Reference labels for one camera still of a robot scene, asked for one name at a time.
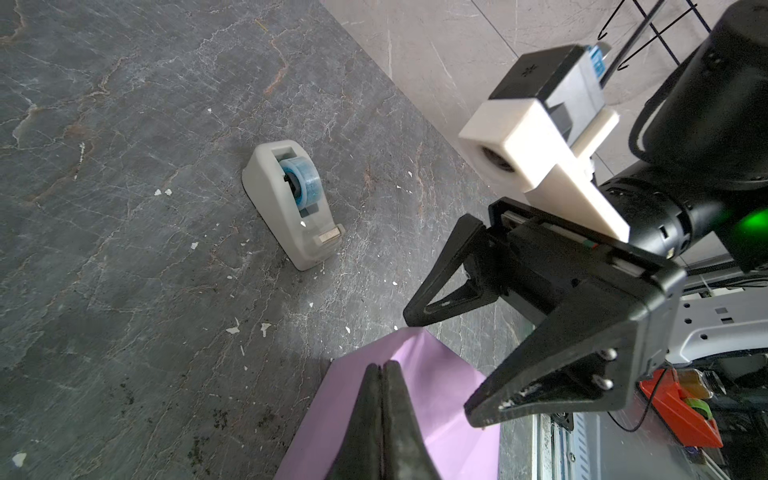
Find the black wire rack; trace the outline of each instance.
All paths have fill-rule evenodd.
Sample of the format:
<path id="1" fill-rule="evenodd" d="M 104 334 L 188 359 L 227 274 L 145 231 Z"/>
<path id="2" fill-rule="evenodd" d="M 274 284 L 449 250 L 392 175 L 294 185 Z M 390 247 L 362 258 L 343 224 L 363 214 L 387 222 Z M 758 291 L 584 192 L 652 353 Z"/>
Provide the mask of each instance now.
<path id="1" fill-rule="evenodd" d="M 667 41 L 665 41 L 665 40 L 664 40 L 664 38 L 663 38 L 661 35 L 662 35 L 664 32 L 666 32 L 667 30 L 669 30 L 669 29 L 670 29 L 670 28 L 671 28 L 671 27 L 672 27 L 674 24 L 676 24 L 678 21 L 680 21 L 680 20 L 682 19 L 682 17 L 684 17 L 685 15 L 688 15 L 688 14 L 689 14 L 689 13 L 691 13 L 691 12 L 693 12 L 693 13 L 694 13 L 694 15 L 696 15 L 696 18 L 698 18 L 698 19 L 699 19 L 699 22 L 701 22 L 701 24 L 702 24 L 702 25 L 704 26 L 704 28 L 707 30 L 707 33 L 710 33 L 710 32 L 712 31 L 712 30 L 710 29 L 710 26 L 707 24 L 707 22 L 706 22 L 706 21 L 704 20 L 704 18 L 701 16 L 701 14 L 699 13 L 699 11 L 696 9 L 696 7 L 697 7 L 698 5 L 697 5 L 697 4 L 694 4 L 694 3 L 693 3 L 691 0 L 685 0 L 685 1 L 686 1 L 686 3 L 688 4 L 688 9 L 687 9 L 685 12 L 683 12 L 682 14 L 680 14 L 680 16 L 678 16 L 677 18 L 675 18 L 675 19 L 674 19 L 674 20 L 673 20 L 673 21 L 672 21 L 672 22 L 671 22 L 669 25 L 667 25 L 666 27 L 664 27 L 664 28 L 662 28 L 661 30 L 659 30 L 658 28 L 656 28 L 656 25 L 654 25 L 654 23 L 653 23 L 653 22 L 651 22 L 651 23 L 649 24 L 649 26 L 650 26 L 650 29 L 651 29 L 651 30 L 654 32 L 654 36 L 653 36 L 653 37 L 652 37 L 652 38 L 651 38 L 649 41 L 646 41 L 646 42 L 645 42 L 645 43 L 644 43 L 644 44 L 643 44 L 641 47 L 639 47 L 637 50 L 635 50 L 635 51 L 634 51 L 634 52 L 633 52 L 631 55 L 628 55 L 628 56 L 627 56 L 627 57 L 626 57 L 626 58 L 625 58 L 625 59 L 624 59 L 624 60 L 623 60 L 623 61 L 622 61 L 622 62 L 619 64 L 618 70 L 624 70 L 626 67 L 628 67 L 629 65 L 627 64 L 627 62 L 628 62 L 628 61 L 630 61 L 630 60 L 632 59 L 632 57 L 634 57 L 635 55 L 637 55 L 638 53 L 640 53 L 640 52 L 643 50 L 643 48 L 646 48 L 648 45 L 650 45 L 650 44 L 651 44 L 651 42 L 653 42 L 653 41 L 654 41 L 654 40 L 656 40 L 657 38 L 659 39 L 659 41 L 661 42 L 661 44 L 664 46 L 664 48 L 667 50 L 667 53 L 668 53 L 668 54 L 670 54 L 670 56 L 672 57 L 672 60 L 674 60 L 675 64 L 677 64 L 677 65 L 679 65 L 679 64 L 680 64 L 680 60 L 678 60 L 678 59 L 677 59 L 677 56 L 675 56 L 675 54 L 672 52 L 672 49 L 670 48 L 669 44 L 667 43 Z M 624 2 L 625 2 L 625 0 L 621 0 L 621 2 L 619 2 L 619 5 L 617 5 L 616 9 L 615 9 L 615 10 L 614 10 L 614 12 L 611 14 L 611 17 L 608 19 L 608 21 L 607 21 L 607 22 L 605 22 L 605 25 L 603 26 L 603 28 L 600 30 L 600 33 L 598 34 L 598 40 L 602 40 L 603 38 L 605 38 L 605 36 L 606 36 L 606 35 L 608 35 L 608 33 L 607 33 L 605 30 L 606 30 L 606 28 L 608 28 L 609 24 L 611 23 L 611 20 L 613 20 L 613 19 L 614 19 L 614 17 L 616 16 L 616 14 L 617 14 L 617 13 L 618 13 L 618 11 L 619 11 L 619 8 L 621 8 L 621 6 L 624 4 Z M 632 0 L 632 2 L 633 2 L 633 3 L 634 3 L 634 5 L 637 7 L 637 9 L 638 9 L 638 10 L 640 10 L 640 13 L 643 15 L 643 18 L 647 18 L 647 14 L 645 13 L 645 10 L 643 10 L 643 7 L 641 7 L 641 6 L 640 6 L 640 3 L 638 3 L 638 2 L 637 2 L 637 0 Z"/>

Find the paint chip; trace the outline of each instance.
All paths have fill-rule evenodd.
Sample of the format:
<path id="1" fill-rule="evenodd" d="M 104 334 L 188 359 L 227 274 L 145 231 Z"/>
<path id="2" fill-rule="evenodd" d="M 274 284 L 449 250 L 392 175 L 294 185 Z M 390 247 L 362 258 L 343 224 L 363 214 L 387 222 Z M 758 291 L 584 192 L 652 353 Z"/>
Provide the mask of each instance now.
<path id="1" fill-rule="evenodd" d="M 19 452 L 16 455 L 13 455 L 13 458 L 11 458 L 11 460 L 13 460 L 13 465 L 16 465 L 16 468 L 21 468 L 22 466 L 24 466 L 25 458 L 27 458 L 27 454 L 24 452 Z"/>

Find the red object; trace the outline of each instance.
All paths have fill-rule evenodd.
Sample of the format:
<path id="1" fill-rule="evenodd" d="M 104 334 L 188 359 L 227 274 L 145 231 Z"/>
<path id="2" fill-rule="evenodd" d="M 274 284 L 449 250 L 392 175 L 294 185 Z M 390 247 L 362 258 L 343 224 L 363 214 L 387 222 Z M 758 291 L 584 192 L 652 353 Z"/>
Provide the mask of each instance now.
<path id="1" fill-rule="evenodd" d="M 640 382 L 640 389 L 646 397 L 650 397 L 651 392 L 654 391 L 662 372 L 663 370 L 659 369 L 654 373 L 653 379 Z M 722 447 L 723 440 L 720 438 L 720 431 L 714 419 L 706 420 L 700 413 L 689 407 L 684 402 L 687 398 L 693 398 L 693 396 L 680 386 L 677 370 L 668 369 L 654 397 L 656 411 L 683 446 Z"/>

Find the gray marble table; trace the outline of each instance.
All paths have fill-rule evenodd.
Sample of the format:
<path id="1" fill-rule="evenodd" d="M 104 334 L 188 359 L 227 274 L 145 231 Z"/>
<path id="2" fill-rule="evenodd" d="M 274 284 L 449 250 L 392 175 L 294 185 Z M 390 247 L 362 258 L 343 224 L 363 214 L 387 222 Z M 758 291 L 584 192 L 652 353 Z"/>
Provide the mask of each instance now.
<path id="1" fill-rule="evenodd" d="M 271 478 L 330 360 L 404 325 L 493 196 L 319 3 L 0 12 L 0 477 Z M 284 138 L 347 229 L 306 272 L 240 182 Z M 432 331 L 488 373 L 528 328 L 499 304 Z"/>

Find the purple paper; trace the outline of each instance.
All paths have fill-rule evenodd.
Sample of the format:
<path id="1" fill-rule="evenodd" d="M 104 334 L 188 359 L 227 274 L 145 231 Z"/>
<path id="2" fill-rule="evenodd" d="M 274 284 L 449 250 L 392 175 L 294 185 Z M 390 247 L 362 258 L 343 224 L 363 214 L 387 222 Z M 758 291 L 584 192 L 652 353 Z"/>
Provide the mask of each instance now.
<path id="1" fill-rule="evenodd" d="M 390 333 L 330 366 L 293 437 L 276 480 L 322 480 L 339 452 L 370 363 L 396 360 L 429 456 L 442 480 L 498 477 L 499 426 L 472 428 L 464 402 L 485 379 L 422 328 Z"/>

